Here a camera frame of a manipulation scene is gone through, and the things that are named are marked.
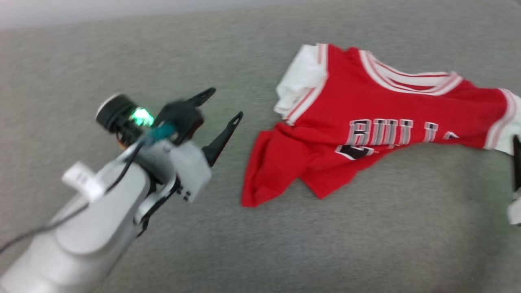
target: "bulls jersey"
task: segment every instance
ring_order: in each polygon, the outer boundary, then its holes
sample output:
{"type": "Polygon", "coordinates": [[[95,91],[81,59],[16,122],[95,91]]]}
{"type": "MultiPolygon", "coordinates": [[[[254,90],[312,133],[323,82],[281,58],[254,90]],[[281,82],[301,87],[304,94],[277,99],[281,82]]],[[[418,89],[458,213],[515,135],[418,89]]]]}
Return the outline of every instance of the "bulls jersey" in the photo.
{"type": "Polygon", "coordinates": [[[242,204],[257,206],[301,178],[323,198],[357,171],[414,143],[511,154],[521,101],[455,72],[406,74],[369,51],[304,45],[277,86],[283,123],[257,138],[242,204]]]}

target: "gray surface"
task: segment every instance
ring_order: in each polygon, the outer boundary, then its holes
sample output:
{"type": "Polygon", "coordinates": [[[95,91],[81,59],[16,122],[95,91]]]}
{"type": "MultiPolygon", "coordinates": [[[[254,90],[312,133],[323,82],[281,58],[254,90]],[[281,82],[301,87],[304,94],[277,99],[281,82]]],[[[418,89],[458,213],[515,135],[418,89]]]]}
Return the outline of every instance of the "gray surface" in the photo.
{"type": "Polygon", "coordinates": [[[301,44],[355,45],[403,71],[454,69],[520,94],[520,16],[503,0],[359,0],[1,33],[0,241],[69,199],[59,179],[76,160],[99,168],[117,155],[93,120],[111,93],[157,111],[215,86],[195,140],[246,117],[212,183],[194,204],[166,204],[100,292],[519,292],[521,230],[507,224],[499,152],[414,146],[323,201],[301,182],[257,209],[239,194],[301,44]]]}
{"type": "Polygon", "coordinates": [[[298,4],[321,0],[2,0],[0,30],[129,16],[298,4]]]}

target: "black part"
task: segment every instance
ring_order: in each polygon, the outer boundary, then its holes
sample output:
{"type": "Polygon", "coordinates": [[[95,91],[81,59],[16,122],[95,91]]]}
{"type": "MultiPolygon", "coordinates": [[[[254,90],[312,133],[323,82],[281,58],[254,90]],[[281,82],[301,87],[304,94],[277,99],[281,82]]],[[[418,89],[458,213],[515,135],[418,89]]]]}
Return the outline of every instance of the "black part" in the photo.
{"type": "Polygon", "coordinates": [[[148,169],[146,169],[145,166],[143,166],[141,164],[139,164],[139,166],[143,170],[145,170],[146,174],[150,178],[150,187],[148,188],[148,193],[146,194],[146,196],[148,197],[150,194],[157,191],[158,184],[163,184],[163,183],[161,181],[159,181],[159,179],[157,179],[157,177],[154,174],[152,174],[152,172],[150,172],[148,169]]]}
{"type": "Polygon", "coordinates": [[[142,224],[141,224],[141,231],[136,235],[136,238],[139,238],[141,237],[141,235],[143,235],[143,233],[145,233],[146,229],[148,228],[148,222],[150,221],[149,218],[146,218],[142,224]]]}
{"type": "Polygon", "coordinates": [[[512,157],[514,162],[514,192],[516,192],[521,187],[521,142],[517,135],[512,138],[512,146],[514,148],[512,157]]]}
{"type": "Polygon", "coordinates": [[[217,90],[215,88],[209,88],[204,92],[198,93],[197,95],[189,98],[187,100],[187,103],[191,104],[192,106],[199,107],[202,104],[204,104],[212,95],[215,94],[217,90]]]}
{"type": "Polygon", "coordinates": [[[110,133],[118,131],[118,121],[125,120],[138,106],[126,95],[120,94],[108,101],[96,115],[96,122],[110,133]]]}
{"type": "Polygon", "coordinates": [[[121,123],[121,126],[118,127],[118,132],[121,133],[121,144],[129,147],[138,141],[139,137],[141,137],[141,134],[143,133],[143,130],[134,122],[126,119],[121,123]]]}
{"type": "Polygon", "coordinates": [[[179,189],[179,186],[181,186],[181,180],[179,177],[176,177],[176,181],[174,182],[173,187],[169,190],[168,195],[158,200],[143,216],[143,219],[150,218],[172,196],[172,194],[174,194],[179,189]]]}
{"type": "Polygon", "coordinates": [[[204,104],[215,91],[215,88],[209,88],[186,101],[167,104],[157,115],[153,126],[159,126],[163,122],[174,125],[177,133],[177,137],[172,140],[174,145],[192,139],[195,131],[204,123],[203,115],[197,107],[204,104]]]}
{"type": "Polygon", "coordinates": [[[219,136],[217,136],[208,146],[202,148],[206,161],[210,167],[215,164],[221,155],[222,150],[225,148],[233,132],[241,122],[242,117],[244,117],[244,113],[240,111],[230,120],[230,122],[228,122],[228,125],[226,125],[226,128],[219,134],[219,136]]]}

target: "white sticker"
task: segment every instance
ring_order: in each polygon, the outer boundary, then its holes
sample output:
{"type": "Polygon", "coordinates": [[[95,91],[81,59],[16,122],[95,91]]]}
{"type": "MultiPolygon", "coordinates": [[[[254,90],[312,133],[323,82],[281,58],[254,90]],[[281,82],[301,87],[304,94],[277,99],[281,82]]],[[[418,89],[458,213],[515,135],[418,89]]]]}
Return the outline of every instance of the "white sticker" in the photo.
{"type": "Polygon", "coordinates": [[[95,177],[95,173],[81,162],[76,162],[61,177],[63,183],[78,190],[90,203],[105,193],[105,187],[95,177]]]}

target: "white sleeve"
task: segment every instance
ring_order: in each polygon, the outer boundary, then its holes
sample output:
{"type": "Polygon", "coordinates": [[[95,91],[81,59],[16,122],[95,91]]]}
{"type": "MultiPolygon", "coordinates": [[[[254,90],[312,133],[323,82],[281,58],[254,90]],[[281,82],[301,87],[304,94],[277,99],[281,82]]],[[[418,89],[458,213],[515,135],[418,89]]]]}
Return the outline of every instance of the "white sleeve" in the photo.
{"type": "Polygon", "coordinates": [[[274,111],[292,125],[316,100],[327,79],[327,45],[303,45],[277,85],[274,111]]]}
{"type": "Polygon", "coordinates": [[[514,135],[521,137],[521,97],[509,90],[501,89],[507,102],[507,109],[503,118],[496,122],[487,136],[485,149],[513,155],[512,139],[514,135]]]}

